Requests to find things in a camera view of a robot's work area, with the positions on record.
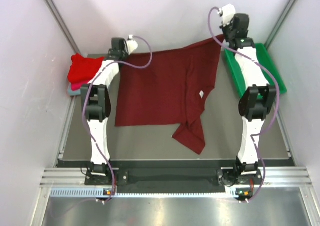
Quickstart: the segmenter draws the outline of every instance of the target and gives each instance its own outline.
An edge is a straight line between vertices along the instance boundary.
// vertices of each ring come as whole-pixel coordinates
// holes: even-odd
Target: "maroon t-shirt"
[[[84,81],[90,81],[96,76],[101,68],[104,57],[89,58],[82,57],[77,53],[71,57],[72,65],[68,73],[68,80],[71,84],[78,84]]]
[[[224,36],[218,39],[223,42]],[[146,69],[124,65],[120,71],[115,126],[181,124],[173,138],[197,154],[206,143],[201,123],[206,99],[215,87],[221,46],[212,38],[153,53]],[[145,65],[150,53],[129,56]]]

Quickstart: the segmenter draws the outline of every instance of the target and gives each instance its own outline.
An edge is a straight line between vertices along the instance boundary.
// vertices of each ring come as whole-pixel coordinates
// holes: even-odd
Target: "metal floor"
[[[108,149],[113,160],[227,160],[235,159],[242,140],[242,119],[238,113],[239,96],[227,70],[225,58],[220,57],[215,89],[206,100],[201,116],[206,146],[197,155],[172,138],[175,125],[115,127],[117,96],[120,75],[110,87],[112,104],[107,125]],[[270,115],[264,126],[270,122]],[[260,138],[259,148],[264,159],[288,159],[287,148],[276,122]],[[88,161],[91,158],[91,141],[81,120],[81,100],[76,106],[63,155],[65,161]]]
[[[59,218],[82,200],[50,198],[43,226],[311,225],[299,188],[264,188],[249,204],[218,198],[116,198],[103,206],[93,200]]]

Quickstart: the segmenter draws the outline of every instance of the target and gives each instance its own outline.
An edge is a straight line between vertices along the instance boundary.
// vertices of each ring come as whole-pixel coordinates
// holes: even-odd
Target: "green plastic bin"
[[[263,43],[256,43],[255,48],[256,48],[256,56],[258,58],[259,63],[261,65],[263,65],[267,70],[269,70],[270,73],[275,77],[276,81],[278,82],[279,88],[280,88],[280,94],[286,93],[287,88],[285,86],[285,83],[282,80],[274,62],[270,58],[270,55],[269,55],[268,51],[266,50],[264,44]],[[230,52],[229,50],[225,49],[224,53],[225,53],[227,65],[229,67],[229,70],[231,72],[232,78],[235,83],[236,90],[237,90],[240,98],[242,98],[242,96],[246,92],[246,83],[245,83],[244,76],[241,72],[241,68],[240,68],[238,62],[236,61],[233,52]],[[267,73],[265,73],[264,71],[262,71],[262,72],[263,72],[265,78],[269,81],[270,85],[275,85],[274,82],[272,81],[272,79],[269,77],[269,75]]]

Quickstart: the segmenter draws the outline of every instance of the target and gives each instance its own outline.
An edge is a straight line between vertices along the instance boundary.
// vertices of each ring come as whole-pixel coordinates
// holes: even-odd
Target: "purple cable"
[[[280,88],[279,88],[279,84],[277,82],[277,80],[275,79],[275,77],[269,72],[269,70],[267,70],[264,66],[262,66],[260,63],[258,63],[257,61],[253,60],[252,58],[248,57],[247,55],[241,53],[241,52],[238,52],[232,48],[229,48],[228,46],[225,46],[223,45],[222,42],[220,42],[217,37],[214,35],[213,31],[212,31],[212,27],[211,27],[211,14],[214,10],[217,10],[219,11],[220,9],[218,7],[213,7],[210,12],[209,12],[209,15],[208,15],[208,26],[209,26],[209,31],[210,31],[210,34],[212,36],[212,38],[214,39],[214,41],[219,44],[221,47],[225,48],[226,50],[229,50],[235,54],[238,54],[238,55],[241,55],[242,57],[250,60],[251,62],[255,63],[257,66],[259,66],[263,71],[266,72],[266,74],[268,74],[270,76],[270,78],[272,79],[274,85],[275,85],[275,90],[276,90],[276,100],[275,100],[275,109],[274,109],[274,114],[273,114],[273,117],[271,119],[271,122],[270,124],[268,125],[268,127],[264,130],[261,130],[260,133],[258,134],[252,134],[251,135],[251,139],[253,141],[253,144],[254,144],[254,148],[255,148],[255,151],[256,151],[256,154],[258,156],[258,159],[261,160],[261,163],[262,163],[262,167],[263,167],[263,177],[262,177],[262,181],[261,181],[261,184],[259,185],[259,188],[257,189],[257,191],[255,192],[255,194],[248,200],[249,202],[252,201],[257,195],[258,193],[261,191],[261,188],[262,186],[264,185],[264,182],[265,182],[265,179],[266,179],[266,164],[265,164],[265,161],[264,159],[261,157],[261,154],[260,154],[260,151],[258,149],[258,146],[256,144],[256,141],[254,139],[255,136],[260,136],[260,135],[263,135],[265,134],[266,132],[268,132],[272,125],[274,124],[274,122],[276,121],[276,117],[277,117],[277,113],[279,111],[279,102],[280,102]]]
[[[92,82],[90,83],[90,86],[88,88],[88,92],[86,94],[86,97],[85,97],[85,101],[84,101],[84,106],[83,106],[83,111],[82,111],[82,123],[83,123],[83,126],[84,128],[86,129],[86,131],[88,132],[88,134],[90,135],[90,137],[93,139],[94,143],[95,143],[95,146],[96,148],[98,149],[99,153],[101,154],[101,156],[104,158],[104,160],[106,161],[108,167],[110,168],[110,171],[111,171],[111,176],[112,176],[112,192],[111,192],[111,196],[113,196],[116,191],[115,191],[115,188],[116,188],[116,178],[115,178],[115,173],[114,173],[114,170],[109,162],[109,160],[107,159],[107,157],[105,156],[105,154],[100,150],[99,146],[98,146],[98,143],[97,143],[97,140],[95,139],[95,137],[91,134],[91,131],[90,131],[90,128],[89,128],[89,125],[88,125],[88,122],[86,120],[86,116],[85,116],[85,112],[86,112],[86,109],[87,109],[87,104],[88,104],[88,101],[89,101],[89,97],[90,97],[90,92],[92,90],[92,87],[94,85],[94,82],[97,80],[97,78],[100,77],[100,75],[106,70],[107,67],[109,67],[110,65],[112,64],[124,64],[124,65],[127,65],[127,66],[130,66],[130,67],[133,67],[135,69],[145,69],[147,68],[150,64],[151,64],[151,61],[152,61],[152,58],[153,58],[153,53],[152,53],[152,50],[151,50],[151,46],[150,44],[145,40],[143,39],[142,37],[139,37],[139,36],[133,36],[133,38],[136,38],[136,39],[139,39],[139,40],[142,40],[146,43],[146,45],[148,46],[149,48],[149,51],[150,51],[150,59],[149,59],[149,62],[144,65],[144,66],[136,66],[136,65],[133,65],[131,63],[128,63],[128,62],[124,62],[124,61],[113,61],[111,63],[109,63],[108,65],[106,65],[102,71],[92,80]]]
[[[61,219],[63,216],[65,216],[67,213],[69,213],[71,210],[73,210],[75,207],[77,207],[78,205],[84,203],[84,202],[88,202],[88,201],[96,201],[95,198],[86,198],[84,200],[81,200],[79,202],[77,202],[75,205],[71,206],[69,209],[67,209],[63,214],[61,214],[60,216],[54,216],[54,212],[53,212],[53,207],[52,207],[52,203],[50,203],[49,207],[50,207],[50,216],[51,218],[53,218],[54,220],[59,220]]]

